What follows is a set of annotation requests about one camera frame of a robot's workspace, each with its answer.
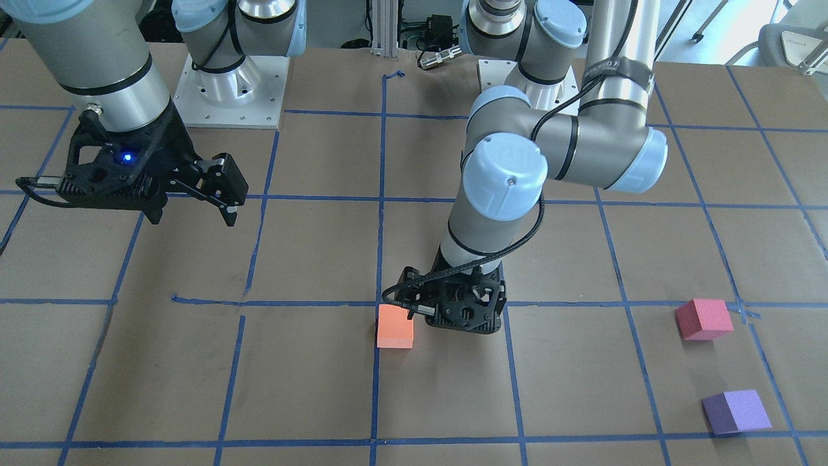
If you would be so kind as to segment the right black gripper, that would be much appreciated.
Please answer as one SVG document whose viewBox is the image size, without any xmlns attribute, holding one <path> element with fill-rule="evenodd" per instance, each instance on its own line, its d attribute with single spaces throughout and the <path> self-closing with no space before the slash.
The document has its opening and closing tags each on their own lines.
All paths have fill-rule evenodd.
<svg viewBox="0 0 828 466">
<path fill-rule="evenodd" d="M 71 137 L 56 193 L 78 208 L 141 210 L 156 225 L 169 188 L 217 207 L 224 223 L 233 227 L 248 194 L 245 177 L 229 153 L 198 159 L 172 101 L 151 123 L 125 132 L 104 129 L 101 116 L 86 109 Z M 175 169 L 193 162 L 200 184 L 171 180 Z"/>
</svg>

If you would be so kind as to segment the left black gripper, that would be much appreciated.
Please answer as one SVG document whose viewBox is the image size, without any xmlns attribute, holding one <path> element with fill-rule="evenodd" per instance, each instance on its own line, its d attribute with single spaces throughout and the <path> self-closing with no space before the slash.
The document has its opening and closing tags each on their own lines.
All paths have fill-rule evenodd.
<svg viewBox="0 0 828 466">
<path fill-rule="evenodd" d="M 406 284 L 395 300 L 434 309 L 424 316 L 432 327 L 492 334 L 499 331 L 507 301 L 500 268 L 488 274 L 480 266 L 421 284 Z"/>
</svg>

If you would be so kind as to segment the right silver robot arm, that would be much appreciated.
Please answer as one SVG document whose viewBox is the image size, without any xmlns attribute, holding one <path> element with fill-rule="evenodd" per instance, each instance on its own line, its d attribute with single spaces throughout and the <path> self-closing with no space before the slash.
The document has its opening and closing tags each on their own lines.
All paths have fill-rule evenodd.
<svg viewBox="0 0 828 466">
<path fill-rule="evenodd" d="M 120 1 L 3 1 L 41 61 L 79 111 L 65 171 L 19 177 L 18 188 L 56 208 L 139 210 L 157 224 L 169 194 L 216 206 L 231 227 L 248 183 L 229 153 L 198 156 L 143 38 L 139 4 Z M 175 29 L 188 47 L 184 69 L 196 97 L 186 109 L 203 124 L 222 116 L 274 127 L 279 94 L 266 61 L 307 47 L 305 1 L 174 1 Z"/>
</svg>

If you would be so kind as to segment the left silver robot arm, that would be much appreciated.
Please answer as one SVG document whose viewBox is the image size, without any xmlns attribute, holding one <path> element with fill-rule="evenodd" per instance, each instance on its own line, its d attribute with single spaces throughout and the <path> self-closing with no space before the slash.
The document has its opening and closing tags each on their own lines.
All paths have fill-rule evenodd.
<svg viewBox="0 0 828 466">
<path fill-rule="evenodd" d="M 382 301 L 432 327 L 491 334 L 507 301 L 500 268 L 536 235 L 549 180 L 641 194 L 668 148 L 647 127 L 659 1 L 466 1 L 459 44 L 515 62 L 474 100 L 461 180 L 430 272 L 403 269 Z"/>
</svg>

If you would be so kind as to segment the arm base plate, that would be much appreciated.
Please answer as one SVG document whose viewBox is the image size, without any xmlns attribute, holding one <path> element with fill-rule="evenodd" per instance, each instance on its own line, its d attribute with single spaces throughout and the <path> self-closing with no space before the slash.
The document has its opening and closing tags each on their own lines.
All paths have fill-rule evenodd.
<svg viewBox="0 0 828 466">
<path fill-rule="evenodd" d="M 189 128 L 278 129 L 286 91 L 288 57 L 248 56 L 222 74 L 194 71 L 187 59 L 173 94 Z"/>
<path fill-rule="evenodd" d="M 579 91 L 572 68 L 568 68 L 567 74 L 560 82 L 544 85 L 531 82 L 523 76 L 515 61 L 481 59 L 478 61 L 478 75 L 480 91 L 484 92 L 499 85 L 511 85 L 527 95 L 533 109 L 544 111 L 556 108 Z"/>
</svg>

